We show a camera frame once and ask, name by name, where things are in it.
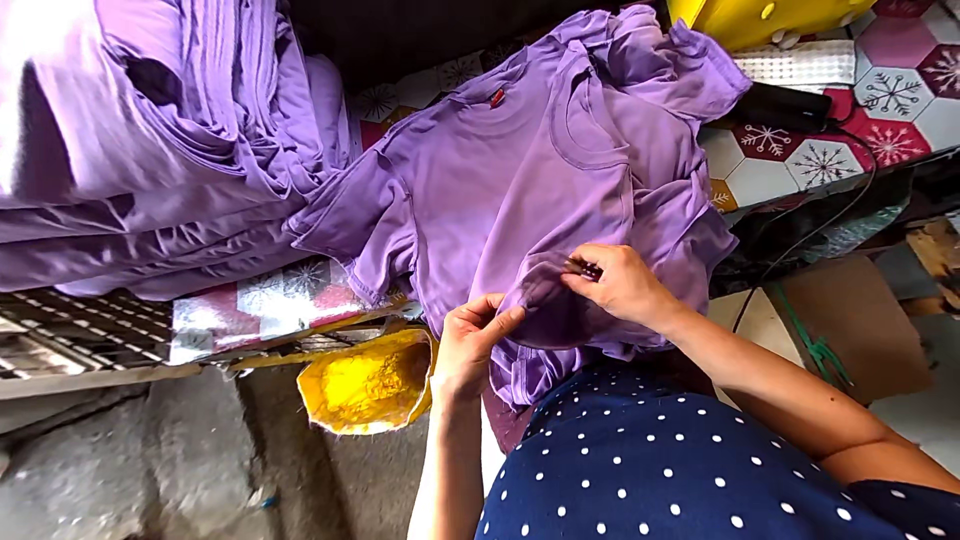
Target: yellow bag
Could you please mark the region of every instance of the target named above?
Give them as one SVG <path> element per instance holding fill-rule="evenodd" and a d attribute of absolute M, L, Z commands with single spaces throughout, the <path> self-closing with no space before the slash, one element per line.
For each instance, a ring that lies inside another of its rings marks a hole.
<path fill-rule="evenodd" d="M 314 358 L 297 387 L 311 422 L 341 435 L 399 430 L 430 407 L 437 341 L 425 329 L 389 333 Z"/>

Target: black cable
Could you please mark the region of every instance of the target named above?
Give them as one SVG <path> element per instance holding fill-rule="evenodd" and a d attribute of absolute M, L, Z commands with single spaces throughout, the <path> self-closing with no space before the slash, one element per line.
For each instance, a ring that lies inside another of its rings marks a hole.
<path fill-rule="evenodd" d="M 871 164 L 870 176 L 867 177 L 867 182 L 863 185 L 862 188 L 860 188 L 860 192 L 857 193 L 855 197 L 853 197 L 853 200 L 850 201 L 849 203 L 847 203 L 847 205 L 846 205 L 845 207 L 843 207 L 843 209 L 841 209 L 841 210 L 838 211 L 836 214 L 834 214 L 833 217 L 831 217 L 830 219 L 828 219 L 827 221 L 825 221 L 822 225 L 820 225 L 819 227 L 817 227 L 817 228 L 814 229 L 813 231 L 810 231 L 809 233 L 807 233 L 803 238 L 797 240 L 797 242 L 796 242 L 794 245 L 792 245 L 792 246 L 790 246 L 789 248 L 787 248 L 787 250 L 786 250 L 785 252 L 783 252 L 783 253 L 777 258 L 777 260 L 774 261 L 773 264 L 771 264 L 766 270 L 764 270 L 764 271 L 763 271 L 763 274 L 760 274 L 759 279 L 756 280 L 756 284 L 755 284 L 754 286 L 750 287 L 750 293 L 747 294 L 747 299 L 743 301 L 743 306 L 740 308 L 740 312 L 737 313 L 737 315 L 736 315 L 736 320 L 733 322 L 733 329 L 732 329 L 732 332 L 733 332 L 733 333 L 736 333 L 736 330 L 740 327 L 740 321 L 743 320 L 743 314 L 747 312 L 747 306 L 750 305 L 750 300 L 754 298 L 754 293 L 755 293 L 756 290 L 763 284 L 763 281 L 767 278 L 767 276 L 770 275 L 770 272 L 771 272 L 774 268 L 776 268 L 777 265 L 780 264 L 780 262 L 781 262 L 784 258 L 786 258 L 787 255 L 790 254 L 790 252 L 792 252 L 793 250 L 797 249 L 798 246 L 800 246 L 801 244 L 803 244 L 804 242 L 806 242 L 806 241 L 807 241 L 811 236 L 813 236 L 814 234 L 819 233 L 819 232 L 822 231 L 824 228 L 826 228 L 828 225 L 830 225 L 830 224 L 833 223 L 834 221 L 840 219 L 840 216 L 842 216 L 843 214 L 847 213 L 847 210 L 853 208 L 854 205 L 856 205 L 858 202 L 860 202 L 860 199 L 863 198 L 863 195 L 867 192 L 868 189 L 870 189 L 870 186 L 874 183 L 874 178 L 876 178 L 876 169 L 877 169 L 876 155 L 874 155 L 874 150 L 870 147 L 869 144 L 867 144 L 867 142 L 866 142 L 865 140 L 863 140 L 863 139 L 860 138 L 859 136 L 854 135 L 854 134 L 848 132 L 847 130 L 841 128 L 841 127 L 839 126 L 840 123 L 841 123 L 841 122 L 837 122 L 837 121 L 831 122 L 831 123 L 829 124 L 829 126 L 828 126 L 828 131 L 833 131 L 833 132 L 838 133 L 838 134 L 840 134 L 840 135 L 845 135 L 845 136 L 849 137 L 850 139 L 852 139 L 853 141 L 855 141 L 857 144 L 859 144 L 860 146 L 862 146 L 862 147 L 864 148 L 864 150 L 867 151 L 867 154 L 870 156 L 870 164 Z M 797 209 L 797 208 L 799 208 L 799 207 L 800 207 L 800 206 L 797 206 L 797 207 L 794 207 L 794 208 L 792 208 L 792 209 L 790 209 L 790 210 L 787 210 L 787 211 L 784 212 L 783 214 L 781 214 L 781 215 L 779 215 L 779 216 L 771 219 L 770 221 L 766 222 L 765 224 L 763 224 L 763 226 L 760 227 L 760 231 L 763 232 L 763 230 L 766 228 L 767 225 L 773 223 L 773 222 L 776 221 L 777 219 L 783 217 L 784 215 L 790 213 L 791 211 L 793 211 L 793 210 L 795 210 L 795 209 Z"/>

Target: polka dot shirt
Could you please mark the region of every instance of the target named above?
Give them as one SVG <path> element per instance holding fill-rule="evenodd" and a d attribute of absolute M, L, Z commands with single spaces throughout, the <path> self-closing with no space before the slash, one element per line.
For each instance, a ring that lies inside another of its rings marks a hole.
<path fill-rule="evenodd" d="M 881 480 L 844 489 L 750 416 L 616 362 L 541 402 L 474 538 L 944 537 L 960 537 L 960 497 Z"/>

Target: concrete floor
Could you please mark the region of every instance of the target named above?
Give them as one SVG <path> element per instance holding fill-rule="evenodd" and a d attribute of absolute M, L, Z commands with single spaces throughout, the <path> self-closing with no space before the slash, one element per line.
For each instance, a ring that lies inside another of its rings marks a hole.
<path fill-rule="evenodd" d="M 426 418 L 396 433 L 329 436 L 307 424 L 299 369 L 241 380 L 207 369 L 28 433 L 0 480 L 0 538 L 404 538 Z M 269 496 L 276 502 L 261 508 Z"/>

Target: scissors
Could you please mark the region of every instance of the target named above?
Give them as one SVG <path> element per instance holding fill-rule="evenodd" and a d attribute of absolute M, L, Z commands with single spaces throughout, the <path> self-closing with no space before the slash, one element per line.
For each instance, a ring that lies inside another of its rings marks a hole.
<path fill-rule="evenodd" d="M 603 276 L 602 268 L 581 258 L 566 258 L 566 261 L 564 262 L 564 270 L 570 274 L 583 276 L 585 279 L 592 282 L 600 281 L 600 277 Z"/>

